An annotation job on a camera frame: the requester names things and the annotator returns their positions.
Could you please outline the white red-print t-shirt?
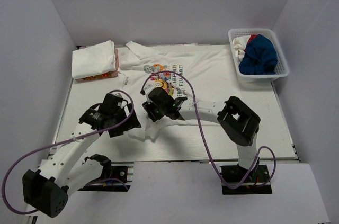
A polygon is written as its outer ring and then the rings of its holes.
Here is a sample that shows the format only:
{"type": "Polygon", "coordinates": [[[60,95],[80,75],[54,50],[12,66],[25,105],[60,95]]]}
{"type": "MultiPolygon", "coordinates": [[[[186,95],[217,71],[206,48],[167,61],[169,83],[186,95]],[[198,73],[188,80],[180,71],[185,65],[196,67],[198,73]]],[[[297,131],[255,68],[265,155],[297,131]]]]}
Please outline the white red-print t-shirt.
{"type": "Polygon", "coordinates": [[[238,59],[238,62],[241,62],[243,60],[248,42],[253,40],[256,37],[257,35],[251,34],[251,35],[244,35],[244,36],[236,37],[233,39],[232,44],[235,49],[235,56],[238,59]]]}

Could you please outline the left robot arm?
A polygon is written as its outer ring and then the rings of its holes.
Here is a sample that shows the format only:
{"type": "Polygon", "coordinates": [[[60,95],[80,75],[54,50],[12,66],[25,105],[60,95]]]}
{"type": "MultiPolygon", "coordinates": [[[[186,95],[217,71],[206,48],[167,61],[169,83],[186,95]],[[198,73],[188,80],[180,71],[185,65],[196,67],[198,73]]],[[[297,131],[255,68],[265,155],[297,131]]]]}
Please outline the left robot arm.
{"type": "Polygon", "coordinates": [[[95,180],[107,181],[112,175],[111,161],[99,154],[86,157],[80,167],[75,167],[89,146],[105,132],[117,137],[140,127],[132,98],[122,90],[108,92],[103,102],[82,114],[70,139],[60,143],[48,161],[36,171],[26,171],[22,178],[24,201],[56,217],[77,190],[95,180]]]}

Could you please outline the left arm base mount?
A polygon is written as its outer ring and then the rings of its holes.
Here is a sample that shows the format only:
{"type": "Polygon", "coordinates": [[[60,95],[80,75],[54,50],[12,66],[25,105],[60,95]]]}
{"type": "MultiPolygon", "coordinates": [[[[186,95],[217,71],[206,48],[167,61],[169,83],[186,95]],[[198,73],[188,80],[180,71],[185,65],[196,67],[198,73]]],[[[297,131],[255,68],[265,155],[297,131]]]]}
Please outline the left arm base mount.
{"type": "Polygon", "coordinates": [[[132,182],[133,167],[126,165],[113,165],[111,160],[99,154],[86,157],[87,160],[94,160],[102,167],[99,178],[90,181],[79,191],[93,192],[127,192],[132,182]]]}

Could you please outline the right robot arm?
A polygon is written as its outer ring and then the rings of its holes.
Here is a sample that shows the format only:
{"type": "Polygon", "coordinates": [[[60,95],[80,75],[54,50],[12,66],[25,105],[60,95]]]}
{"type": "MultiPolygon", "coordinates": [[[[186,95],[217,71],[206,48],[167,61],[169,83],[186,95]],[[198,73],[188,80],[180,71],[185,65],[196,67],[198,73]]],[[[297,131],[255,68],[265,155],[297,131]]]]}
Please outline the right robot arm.
{"type": "Polygon", "coordinates": [[[260,117],[241,99],[231,96],[224,102],[197,101],[189,97],[171,97],[164,89],[146,94],[142,104],[152,122],[163,117],[171,120],[200,120],[220,125],[237,145],[240,177],[251,181],[258,175],[257,133],[260,117]]]}

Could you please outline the folded white t-shirt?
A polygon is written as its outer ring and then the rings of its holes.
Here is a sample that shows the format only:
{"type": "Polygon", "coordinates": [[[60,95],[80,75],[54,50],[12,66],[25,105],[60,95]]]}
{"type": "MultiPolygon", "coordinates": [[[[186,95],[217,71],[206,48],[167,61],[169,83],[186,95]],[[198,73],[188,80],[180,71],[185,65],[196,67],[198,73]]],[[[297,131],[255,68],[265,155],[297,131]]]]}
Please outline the folded white t-shirt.
{"type": "Polygon", "coordinates": [[[109,40],[72,53],[72,78],[82,79],[116,71],[115,45],[109,40]]]}

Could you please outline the blue t-shirt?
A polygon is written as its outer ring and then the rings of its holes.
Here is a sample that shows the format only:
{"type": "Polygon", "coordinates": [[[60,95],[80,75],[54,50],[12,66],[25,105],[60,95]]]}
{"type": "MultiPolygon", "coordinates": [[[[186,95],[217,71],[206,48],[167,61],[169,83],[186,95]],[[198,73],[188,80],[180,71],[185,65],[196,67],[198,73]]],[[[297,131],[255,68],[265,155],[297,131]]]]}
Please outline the blue t-shirt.
{"type": "Polygon", "coordinates": [[[248,42],[245,55],[239,64],[239,72],[244,75],[274,75],[278,55],[272,42],[258,34],[248,42]]]}

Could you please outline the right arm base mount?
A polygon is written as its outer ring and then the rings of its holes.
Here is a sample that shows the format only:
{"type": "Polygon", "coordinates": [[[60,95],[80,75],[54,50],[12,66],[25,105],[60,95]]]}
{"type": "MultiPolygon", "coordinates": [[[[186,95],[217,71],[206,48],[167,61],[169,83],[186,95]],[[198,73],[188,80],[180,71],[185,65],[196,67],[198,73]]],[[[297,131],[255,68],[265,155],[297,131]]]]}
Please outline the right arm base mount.
{"type": "MultiPolygon", "coordinates": [[[[227,183],[234,186],[238,184],[246,170],[238,165],[220,166],[220,174],[227,183]]],[[[232,190],[222,183],[223,195],[261,195],[272,194],[271,183],[265,183],[270,177],[268,167],[266,165],[259,165],[255,171],[251,171],[249,176],[244,180],[240,187],[232,190]]]]}

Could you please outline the white cartoon-print t-shirt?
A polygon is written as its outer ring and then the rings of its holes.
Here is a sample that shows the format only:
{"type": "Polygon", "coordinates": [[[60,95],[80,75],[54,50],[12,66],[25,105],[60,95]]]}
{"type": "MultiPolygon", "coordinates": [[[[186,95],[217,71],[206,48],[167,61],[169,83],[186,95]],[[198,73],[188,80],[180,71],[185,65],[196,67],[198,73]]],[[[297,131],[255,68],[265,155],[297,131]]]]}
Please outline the white cartoon-print t-shirt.
{"type": "Polygon", "coordinates": [[[142,85],[147,91],[160,87],[173,98],[195,95],[198,102],[222,102],[230,96],[241,96],[228,48],[202,49],[188,45],[183,51],[177,51],[175,47],[163,51],[130,41],[118,54],[118,71],[120,78],[125,79],[122,89],[132,97],[142,126],[128,132],[136,139],[155,138],[156,131],[163,127],[198,124],[196,120],[174,121],[169,118],[153,123],[141,106],[146,100],[140,94],[142,85]]]}

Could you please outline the white plastic basket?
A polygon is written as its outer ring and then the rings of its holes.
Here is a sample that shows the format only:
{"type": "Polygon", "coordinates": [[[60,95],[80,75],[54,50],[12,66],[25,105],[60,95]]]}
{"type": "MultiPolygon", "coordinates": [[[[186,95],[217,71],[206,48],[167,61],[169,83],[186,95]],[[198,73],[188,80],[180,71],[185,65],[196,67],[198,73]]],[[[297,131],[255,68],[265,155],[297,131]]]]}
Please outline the white plastic basket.
{"type": "Polygon", "coordinates": [[[274,34],[270,29],[261,29],[261,28],[251,28],[251,29],[231,29],[228,31],[228,37],[230,42],[231,53],[233,56],[233,61],[235,64],[236,74],[240,82],[272,82],[279,77],[286,77],[289,73],[288,65],[281,50],[280,44],[274,34]],[[235,56],[235,49],[233,47],[232,41],[236,37],[251,35],[251,34],[261,34],[268,38],[275,47],[275,50],[278,55],[278,64],[275,67],[274,75],[244,75],[239,72],[239,62],[235,56]]]}

